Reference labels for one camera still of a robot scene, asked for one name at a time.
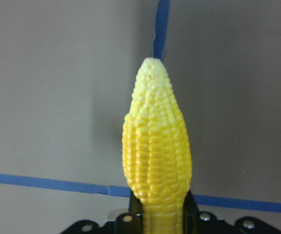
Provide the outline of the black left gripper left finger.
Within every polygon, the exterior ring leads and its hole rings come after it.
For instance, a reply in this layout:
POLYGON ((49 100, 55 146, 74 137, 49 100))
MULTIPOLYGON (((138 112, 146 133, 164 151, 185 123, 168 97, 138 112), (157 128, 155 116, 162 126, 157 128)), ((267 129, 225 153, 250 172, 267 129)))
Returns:
POLYGON ((133 234, 142 234, 142 204, 138 198, 134 195, 133 191, 130 191, 128 212, 132 217, 131 229, 133 234))

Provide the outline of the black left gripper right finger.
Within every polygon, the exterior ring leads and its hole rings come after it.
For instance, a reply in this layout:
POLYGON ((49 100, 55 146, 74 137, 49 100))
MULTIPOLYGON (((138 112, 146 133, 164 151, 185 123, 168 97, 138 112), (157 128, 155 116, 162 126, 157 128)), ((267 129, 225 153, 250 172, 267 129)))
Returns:
POLYGON ((187 195, 183 203, 183 233, 192 234, 194 231, 194 216, 199 212, 191 191, 187 195))

